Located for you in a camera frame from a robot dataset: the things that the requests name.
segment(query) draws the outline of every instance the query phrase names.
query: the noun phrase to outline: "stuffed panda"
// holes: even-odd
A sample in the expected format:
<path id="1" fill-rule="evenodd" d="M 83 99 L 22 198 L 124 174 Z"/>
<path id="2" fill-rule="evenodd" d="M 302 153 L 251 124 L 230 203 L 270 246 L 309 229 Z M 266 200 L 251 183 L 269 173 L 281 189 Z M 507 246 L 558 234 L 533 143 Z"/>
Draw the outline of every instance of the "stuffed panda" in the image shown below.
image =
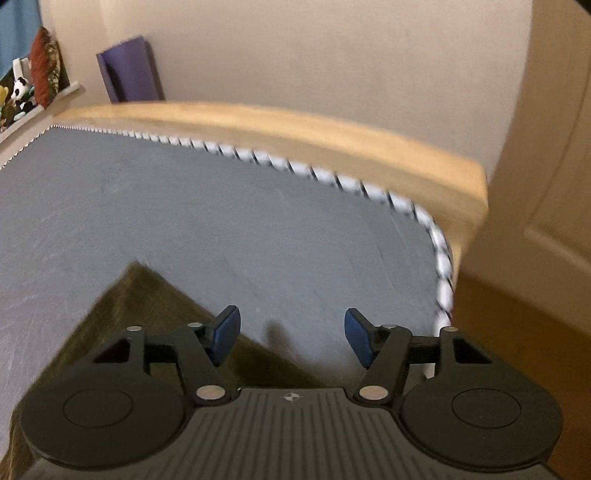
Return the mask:
<path id="1" fill-rule="evenodd" d="M 31 89 L 31 84 L 26 78 L 19 77 L 14 81 L 14 89 L 12 90 L 11 99 L 14 102 L 21 100 Z"/>
<path id="2" fill-rule="evenodd" d="M 18 111 L 14 116 L 15 121 L 20 120 L 35 108 L 37 103 L 35 97 L 31 95 L 31 89 L 31 84 L 24 77 L 19 77 L 14 81 L 14 90 L 10 98 Z"/>

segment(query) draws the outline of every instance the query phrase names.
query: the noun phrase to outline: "white wall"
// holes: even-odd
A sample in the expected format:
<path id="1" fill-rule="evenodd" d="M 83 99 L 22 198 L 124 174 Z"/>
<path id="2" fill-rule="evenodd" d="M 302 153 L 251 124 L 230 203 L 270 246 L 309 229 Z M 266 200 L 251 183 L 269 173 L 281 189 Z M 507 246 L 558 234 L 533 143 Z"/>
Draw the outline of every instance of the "white wall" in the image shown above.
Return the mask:
<path id="1" fill-rule="evenodd" d="M 42 0 L 70 77 L 87 88 L 81 102 L 107 101 L 95 53 L 142 34 L 169 100 L 352 119 L 474 158 L 489 174 L 515 108 L 531 2 Z"/>

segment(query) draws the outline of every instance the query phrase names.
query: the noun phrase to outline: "decorative pillow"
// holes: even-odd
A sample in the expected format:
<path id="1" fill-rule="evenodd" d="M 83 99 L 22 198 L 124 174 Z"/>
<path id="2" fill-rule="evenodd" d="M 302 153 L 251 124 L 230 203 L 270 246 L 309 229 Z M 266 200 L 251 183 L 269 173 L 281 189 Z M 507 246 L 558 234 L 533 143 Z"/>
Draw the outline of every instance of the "decorative pillow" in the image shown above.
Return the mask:
<path id="1" fill-rule="evenodd" d="M 60 82 L 60 51 L 46 28 L 40 27 L 29 55 L 35 100 L 47 108 L 56 97 Z"/>

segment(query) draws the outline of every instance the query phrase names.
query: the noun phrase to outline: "blue curtain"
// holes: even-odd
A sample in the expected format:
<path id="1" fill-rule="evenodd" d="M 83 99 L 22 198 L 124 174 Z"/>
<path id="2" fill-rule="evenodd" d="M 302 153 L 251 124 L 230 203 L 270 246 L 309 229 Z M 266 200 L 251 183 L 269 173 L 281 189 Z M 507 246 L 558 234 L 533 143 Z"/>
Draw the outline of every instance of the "blue curtain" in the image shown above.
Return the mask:
<path id="1" fill-rule="evenodd" d="M 0 78 L 28 55 L 40 26 L 37 0 L 0 0 Z"/>

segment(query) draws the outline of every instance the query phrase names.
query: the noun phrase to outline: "bed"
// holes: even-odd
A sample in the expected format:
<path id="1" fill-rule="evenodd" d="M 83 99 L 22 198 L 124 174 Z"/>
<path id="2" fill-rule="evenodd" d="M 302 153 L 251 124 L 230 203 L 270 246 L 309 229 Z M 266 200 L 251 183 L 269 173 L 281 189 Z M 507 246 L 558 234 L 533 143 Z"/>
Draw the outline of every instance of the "bed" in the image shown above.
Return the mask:
<path id="1" fill-rule="evenodd" d="M 133 261 L 211 312 L 238 305 L 245 335 L 329 385 L 363 373 L 347 308 L 416 335 L 450 325 L 459 264 L 487 211 L 477 163 L 255 106 L 127 103 L 55 123 L 0 171 L 3 432 Z"/>

